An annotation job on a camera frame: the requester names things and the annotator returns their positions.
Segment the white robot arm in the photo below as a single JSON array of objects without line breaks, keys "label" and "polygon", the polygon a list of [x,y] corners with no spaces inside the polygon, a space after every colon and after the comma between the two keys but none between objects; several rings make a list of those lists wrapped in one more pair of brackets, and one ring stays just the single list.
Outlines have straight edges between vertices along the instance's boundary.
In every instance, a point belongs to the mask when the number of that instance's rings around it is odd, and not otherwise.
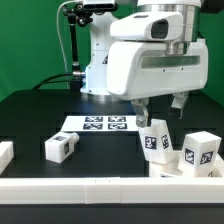
[{"label": "white robot arm", "polygon": [[93,14],[86,89],[132,103],[136,123],[151,124],[147,104],[173,96],[169,113],[180,118],[191,90],[205,86],[208,48],[198,34],[202,13],[219,13],[224,0],[137,0],[137,11],[117,19],[124,0],[84,0]]}]

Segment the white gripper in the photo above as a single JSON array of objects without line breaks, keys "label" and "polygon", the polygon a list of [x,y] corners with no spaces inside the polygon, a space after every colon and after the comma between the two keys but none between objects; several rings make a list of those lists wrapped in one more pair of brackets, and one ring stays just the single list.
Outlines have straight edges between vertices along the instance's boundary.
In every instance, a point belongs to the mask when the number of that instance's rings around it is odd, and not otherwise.
[{"label": "white gripper", "polygon": [[120,99],[134,99],[138,127],[151,125],[145,97],[174,93],[169,114],[181,119],[189,96],[185,91],[201,89],[207,82],[204,40],[190,43],[184,54],[168,53],[168,45],[183,31],[179,12],[139,12],[111,24],[110,35],[116,41],[108,53],[107,89]]}]

